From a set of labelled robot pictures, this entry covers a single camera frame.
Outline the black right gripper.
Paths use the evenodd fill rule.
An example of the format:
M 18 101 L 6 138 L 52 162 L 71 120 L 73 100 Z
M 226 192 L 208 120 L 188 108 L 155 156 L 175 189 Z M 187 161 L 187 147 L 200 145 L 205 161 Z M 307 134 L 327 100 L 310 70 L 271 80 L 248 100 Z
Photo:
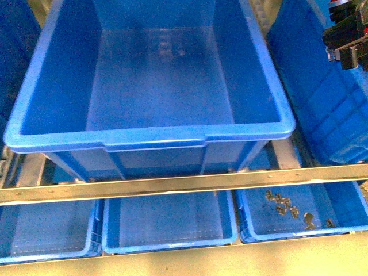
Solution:
M 323 32 L 328 60 L 338 61 L 343 70 L 367 69 L 367 1 L 330 1 L 334 26 Z

